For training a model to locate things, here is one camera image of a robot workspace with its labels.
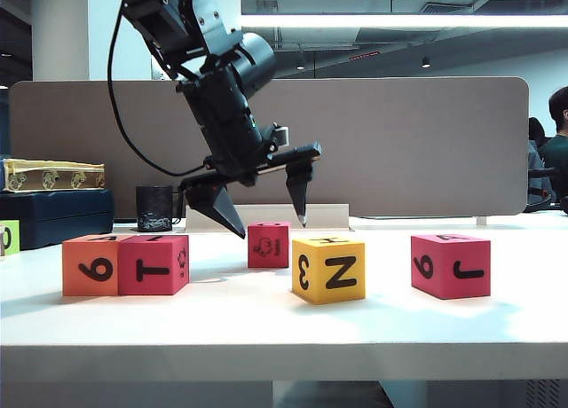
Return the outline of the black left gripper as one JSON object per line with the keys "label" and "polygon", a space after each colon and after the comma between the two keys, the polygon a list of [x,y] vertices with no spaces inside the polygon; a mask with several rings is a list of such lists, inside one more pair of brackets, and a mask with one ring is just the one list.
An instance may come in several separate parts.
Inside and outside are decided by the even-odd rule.
{"label": "black left gripper", "polygon": [[245,227],[225,185],[250,187],[266,173],[287,172],[286,186],[300,224],[307,225],[307,185],[322,147],[313,142],[281,153],[288,142],[286,127],[259,128],[233,69],[223,67],[200,79],[179,82],[183,94],[210,149],[204,160],[207,172],[182,183],[188,206],[244,239]]}

